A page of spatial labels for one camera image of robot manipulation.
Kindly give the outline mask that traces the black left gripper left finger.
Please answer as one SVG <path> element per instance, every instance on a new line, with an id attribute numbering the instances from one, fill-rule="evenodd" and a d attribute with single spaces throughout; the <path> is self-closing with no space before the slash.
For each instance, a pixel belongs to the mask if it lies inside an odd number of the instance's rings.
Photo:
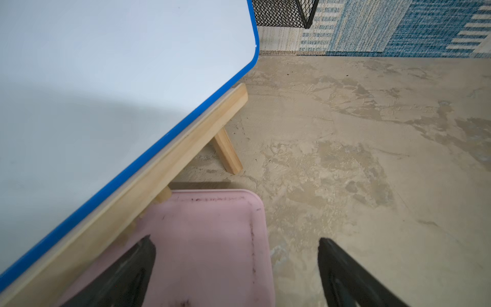
<path id="1" fill-rule="evenodd" d="M 155 258 L 147 235 L 63 306 L 142 306 Z"/>

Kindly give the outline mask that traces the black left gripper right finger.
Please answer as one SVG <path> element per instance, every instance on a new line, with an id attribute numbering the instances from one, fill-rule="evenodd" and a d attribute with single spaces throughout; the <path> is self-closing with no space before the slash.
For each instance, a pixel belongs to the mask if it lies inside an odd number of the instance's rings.
<path id="1" fill-rule="evenodd" d="M 329 238 L 319 240 L 318 268 L 328 306 L 407 306 Z"/>

